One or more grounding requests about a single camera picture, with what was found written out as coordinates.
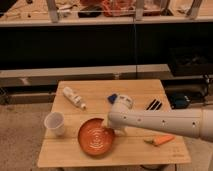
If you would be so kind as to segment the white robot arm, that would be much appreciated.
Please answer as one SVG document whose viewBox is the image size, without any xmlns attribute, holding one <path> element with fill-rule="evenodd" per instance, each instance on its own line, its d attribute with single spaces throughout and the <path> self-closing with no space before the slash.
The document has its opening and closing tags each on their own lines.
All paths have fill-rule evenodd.
<svg viewBox="0 0 213 171">
<path fill-rule="evenodd" d="M 127 95 L 119 95 L 107 116 L 107 126 L 122 130 L 126 126 L 200 138 L 213 142 L 212 109 L 136 110 Z"/>
</svg>

